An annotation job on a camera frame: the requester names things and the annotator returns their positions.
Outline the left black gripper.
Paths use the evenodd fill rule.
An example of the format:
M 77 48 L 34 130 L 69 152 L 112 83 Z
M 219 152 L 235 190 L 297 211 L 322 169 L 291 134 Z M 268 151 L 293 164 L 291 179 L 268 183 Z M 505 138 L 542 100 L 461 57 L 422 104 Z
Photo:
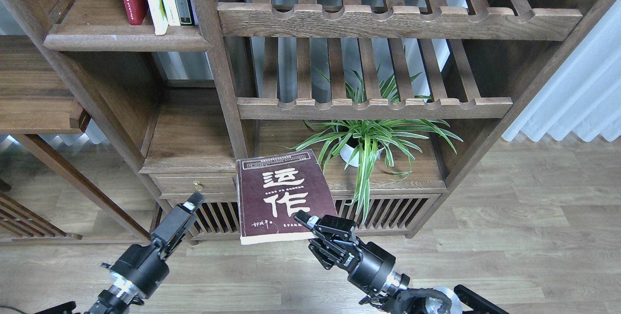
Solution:
M 100 294 L 102 305 L 143 305 L 169 274 L 165 261 L 196 221 L 204 195 L 193 192 L 177 205 L 151 234 L 148 246 L 131 245 L 110 268 L 114 284 Z

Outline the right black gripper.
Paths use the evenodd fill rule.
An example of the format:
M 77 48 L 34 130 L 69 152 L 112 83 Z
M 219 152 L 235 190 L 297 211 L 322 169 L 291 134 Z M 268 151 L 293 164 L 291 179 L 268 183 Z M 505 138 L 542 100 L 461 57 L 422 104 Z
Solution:
M 309 250 L 319 263 L 326 270 L 333 266 L 345 270 L 348 281 L 367 296 L 384 300 L 408 289 L 410 278 L 394 271 L 395 257 L 373 242 L 361 241 L 355 234 L 355 221 L 312 216 L 303 210 L 294 219 L 312 232 Z

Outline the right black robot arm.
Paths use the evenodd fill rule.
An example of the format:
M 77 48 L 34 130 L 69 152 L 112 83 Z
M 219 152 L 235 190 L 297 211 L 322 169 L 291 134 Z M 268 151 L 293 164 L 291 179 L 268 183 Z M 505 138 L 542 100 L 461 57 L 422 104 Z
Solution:
M 299 211 L 296 221 L 313 238 L 309 250 L 319 263 L 337 266 L 348 273 L 348 281 L 365 293 L 360 304 L 370 304 L 391 314 L 461 314 L 463 305 L 471 314 L 503 314 L 504 310 L 463 285 L 411 288 L 406 274 L 395 272 L 395 257 L 373 242 L 364 243 L 355 234 L 353 220 L 326 215 L 311 216 Z

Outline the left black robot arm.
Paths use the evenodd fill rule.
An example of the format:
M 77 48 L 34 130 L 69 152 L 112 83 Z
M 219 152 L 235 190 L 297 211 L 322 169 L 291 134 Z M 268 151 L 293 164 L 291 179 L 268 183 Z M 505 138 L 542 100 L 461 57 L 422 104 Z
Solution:
M 131 245 L 114 265 L 103 264 L 114 279 L 113 285 L 100 292 L 88 314 L 126 314 L 132 304 L 144 305 L 169 274 L 165 261 L 182 242 L 196 221 L 196 211 L 204 196 L 193 192 L 189 199 L 168 213 L 151 233 L 148 246 Z

